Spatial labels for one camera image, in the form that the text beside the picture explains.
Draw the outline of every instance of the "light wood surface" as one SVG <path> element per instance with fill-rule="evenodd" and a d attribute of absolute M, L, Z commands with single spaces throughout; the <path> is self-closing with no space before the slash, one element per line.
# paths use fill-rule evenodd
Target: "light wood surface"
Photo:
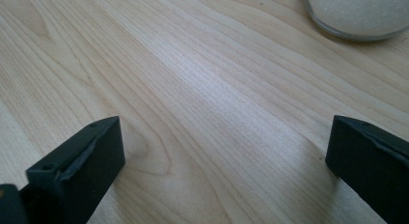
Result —
<path fill-rule="evenodd" d="M 383 223 L 326 167 L 333 116 L 409 139 L 409 34 L 345 42 L 303 0 L 0 0 L 0 179 L 119 115 L 90 223 Z"/>

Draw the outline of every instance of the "white powder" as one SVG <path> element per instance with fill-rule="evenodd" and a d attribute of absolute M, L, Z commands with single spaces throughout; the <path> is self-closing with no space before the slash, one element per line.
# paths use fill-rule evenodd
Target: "white powder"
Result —
<path fill-rule="evenodd" d="M 409 26 L 409 0 L 309 0 L 315 16 L 344 33 L 383 36 Z"/>

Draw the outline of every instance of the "glass jar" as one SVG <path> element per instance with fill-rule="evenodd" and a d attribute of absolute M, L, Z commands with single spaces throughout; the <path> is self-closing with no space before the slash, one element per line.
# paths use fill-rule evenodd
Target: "glass jar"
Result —
<path fill-rule="evenodd" d="M 409 0 L 305 0 L 324 30 L 355 41 L 378 41 L 409 29 Z"/>

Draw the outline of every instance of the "black plastic object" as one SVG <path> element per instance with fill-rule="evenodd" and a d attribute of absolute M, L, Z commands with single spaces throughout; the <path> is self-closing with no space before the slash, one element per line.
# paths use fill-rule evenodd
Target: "black plastic object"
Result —
<path fill-rule="evenodd" d="M 86 223 L 124 164 L 120 118 L 92 123 L 30 167 L 19 192 L 0 185 L 0 223 Z"/>
<path fill-rule="evenodd" d="M 409 223 L 409 143 L 369 123 L 335 116 L 328 167 L 388 223 Z"/>

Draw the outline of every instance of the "wooden table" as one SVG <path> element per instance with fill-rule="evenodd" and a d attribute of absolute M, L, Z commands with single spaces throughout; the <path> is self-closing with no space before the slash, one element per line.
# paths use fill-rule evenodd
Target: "wooden table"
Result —
<path fill-rule="evenodd" d="M 382 223 L 326 167 L 333 116 L 409 139 L 409 34 L 345 42 L 303 0 L 1 0 L 0 179 L 119 115 L 90 223 Z"/>

